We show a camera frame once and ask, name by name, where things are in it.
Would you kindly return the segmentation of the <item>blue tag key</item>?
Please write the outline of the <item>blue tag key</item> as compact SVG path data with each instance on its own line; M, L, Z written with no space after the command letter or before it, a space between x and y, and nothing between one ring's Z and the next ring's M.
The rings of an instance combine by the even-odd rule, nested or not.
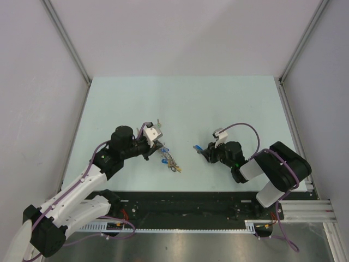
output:
M203 149L199 145L193 146L193 148L196 150L197 153L201 153Z
M162 147L160 149L160 154L162 157L161 162L164 164L168 164L170 159L169 149L167 147Z

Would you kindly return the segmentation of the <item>metal disc keyring organizer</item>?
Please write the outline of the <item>metal disc keyring organizer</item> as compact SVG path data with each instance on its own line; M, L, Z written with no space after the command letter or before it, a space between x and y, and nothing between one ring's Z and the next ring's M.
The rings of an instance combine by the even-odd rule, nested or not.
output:
M157 149L157 152L161 156L162 163L167 164L167 166L169 167L176 166L176 161L171 155L169 148L167 148L166 146L162 146L161 148Z

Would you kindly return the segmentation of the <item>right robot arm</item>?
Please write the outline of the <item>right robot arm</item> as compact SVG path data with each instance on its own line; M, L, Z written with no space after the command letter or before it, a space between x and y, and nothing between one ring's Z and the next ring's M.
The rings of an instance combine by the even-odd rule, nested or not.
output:
M298 188L300 182L312 173L308 161L280 141L258 152L250 160L245 159L242 146L236 141L218 146L211 142L204 150L198 146L195 149L207 162L220 162L230 168L237 183L266 175L268 182L256 194L251 206L252 214L258 219L266 218L271 213L271 206Z

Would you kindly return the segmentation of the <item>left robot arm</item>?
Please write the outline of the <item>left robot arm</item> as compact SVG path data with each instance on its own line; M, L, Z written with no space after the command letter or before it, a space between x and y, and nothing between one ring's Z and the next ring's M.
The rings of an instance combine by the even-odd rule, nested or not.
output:
M39 252L31 261L57 253L85 224L100 217L119 215L119 199L108 189L86 204L83 201L119 172L127 159L142 156L148 160L160 149L159 139L163 135L160 127L160 124L145 122L136 135L129 126L117 127L108 141L97 146L85 170L67 188L38 207L25 208L23 221L32 223L29 242Z

